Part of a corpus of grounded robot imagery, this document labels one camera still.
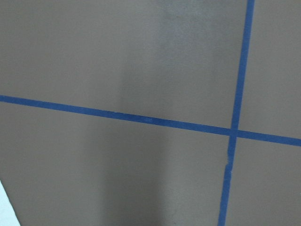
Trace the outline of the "long blue tape line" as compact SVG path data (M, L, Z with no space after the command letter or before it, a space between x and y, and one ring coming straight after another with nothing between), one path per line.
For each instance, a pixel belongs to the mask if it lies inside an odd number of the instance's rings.
M238 138L253 139L253 140L266 141L266 142L272 142L278 144L293 145L293 146L301 145L301 140L299 138L256 133L256 132L250 132L245 130L238 130L237 132L234 132L229 128L222 128L222 127L183 122L183 121L167 120L167 119L147 117L141 115L127 114L127 113L118 113L118 112L105 111L105 110L87 108L81 106L65 105L65 104L45 102L45 101L32 100L26 98L19 98L19 97L11 97L5 95L0 96L0 101L4 103L10 103L16 105L25 105L30 107L52 109L57 111L85 114L85 115L98 116L98 117L111 118L111 119L124 120L124 121L139 122L139 123L145 123L151 125L159 125L159 126L165 126L165 127L171 127L177 129L186 129L186 130L206 132L206 133L225 135L225 136L230 136L232 134L235 134L237 135Z

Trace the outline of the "crossing blue tape line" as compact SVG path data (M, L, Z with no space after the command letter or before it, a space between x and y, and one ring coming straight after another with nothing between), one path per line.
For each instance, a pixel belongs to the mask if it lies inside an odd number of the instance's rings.
M224 169L222 195L219 208L218 226L226 225L227 208L230 196L230 186L233 164L235 159L236 143L238 137L238 128L240 121L240 113L244 92L244 83L246 77L246 68L248 61L249 44L251 38L252 22L253 22L253 11L254 11L254 0L248 0L246 5L246 16L244 22L243 38L240 52L240 60L238 67L238 77L236 83L235 99L232 111L230 135L227 149L227 164Z

